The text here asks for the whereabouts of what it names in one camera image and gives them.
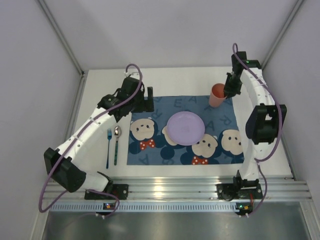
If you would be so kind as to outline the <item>salmon plastic cup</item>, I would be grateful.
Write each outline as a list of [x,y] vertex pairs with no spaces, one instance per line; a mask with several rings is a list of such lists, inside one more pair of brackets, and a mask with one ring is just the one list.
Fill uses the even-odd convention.
[[210,96],[209,96],[209,105],[213,108],[219,107],[223,101],[226,99],[224,93],[225,85],[222,83],[217,83],[212,86]]

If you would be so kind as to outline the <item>green handled steel spoon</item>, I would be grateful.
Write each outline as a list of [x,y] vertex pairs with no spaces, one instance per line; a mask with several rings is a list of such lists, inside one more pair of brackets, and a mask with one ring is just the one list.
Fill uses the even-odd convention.
[[119,148],[119,138],[122,135],[122,128],[117,125],[114,128],[114,136],[115,136],[115,152],[114,152],[114,165],[116,166],[118,163],[118,148]]

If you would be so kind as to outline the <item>blue cartoon mouse placemat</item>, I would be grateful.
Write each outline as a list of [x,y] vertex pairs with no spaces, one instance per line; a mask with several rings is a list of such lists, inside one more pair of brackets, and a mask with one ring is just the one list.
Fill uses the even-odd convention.
[[[130,120],[128,165],[223,165],[244,161],[234,104],[226,99],[219,107],[208,96],[154,97],[154,111],[133,113]],[[167,122],[178,112],[198,115],[205,127],[203,139],[194,145],[173,142]]]

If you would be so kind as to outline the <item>purple plastic plate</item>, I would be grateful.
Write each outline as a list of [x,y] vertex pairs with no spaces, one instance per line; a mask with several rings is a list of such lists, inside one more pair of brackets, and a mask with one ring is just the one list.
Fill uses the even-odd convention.
[[178,145],[191,146],[205,135],[205,124],[195,113],[180,111],[173,114],[166,124],[167,134]]

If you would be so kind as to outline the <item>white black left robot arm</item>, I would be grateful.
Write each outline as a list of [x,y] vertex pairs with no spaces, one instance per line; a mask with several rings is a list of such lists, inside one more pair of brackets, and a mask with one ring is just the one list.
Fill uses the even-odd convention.
[[89,149],[113,125],[129,113],[154,110],[153,87],[145,87],[137,78],[126,77],[114,94],[99,101],[88,120],[63,144],[44,152],[47,174],[69,193],[80,189],[105,191],[111,179],[100,172],[82,170]]

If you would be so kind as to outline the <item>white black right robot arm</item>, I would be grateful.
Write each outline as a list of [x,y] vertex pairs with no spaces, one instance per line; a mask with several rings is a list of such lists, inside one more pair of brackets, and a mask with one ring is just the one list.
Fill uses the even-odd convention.
[[279,104],[269,90],[258,60],[250,60],[244,51],[233,45],[232,71],[227,73],[224,96],[228,99],[241,94],[245,87],[252,104],[252,112],[244,125],[248,139],[244,162],[233,177],[235,194],[260,193],[260,164],[275,153],[282,134],[287,107]]

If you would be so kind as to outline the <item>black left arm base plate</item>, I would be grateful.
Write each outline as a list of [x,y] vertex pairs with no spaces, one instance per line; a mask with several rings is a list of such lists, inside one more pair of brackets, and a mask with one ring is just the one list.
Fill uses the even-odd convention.
[[[129,193],[128,184],[114,184],[110,192],[111,195],[116,196],[119,200],[126,200]],[[86,191],[84,195],[85,200],[114,200],[112,196]]]

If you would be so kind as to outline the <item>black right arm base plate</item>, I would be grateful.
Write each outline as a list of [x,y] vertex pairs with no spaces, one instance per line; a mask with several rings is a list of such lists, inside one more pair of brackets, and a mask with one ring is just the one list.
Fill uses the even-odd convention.
[[262,199],[263,192],[261,185],[242,187],[236,189],[232,183],[221,183],[216,185],[217,197],[219,200],[232,201],[232,200],[249,200]]

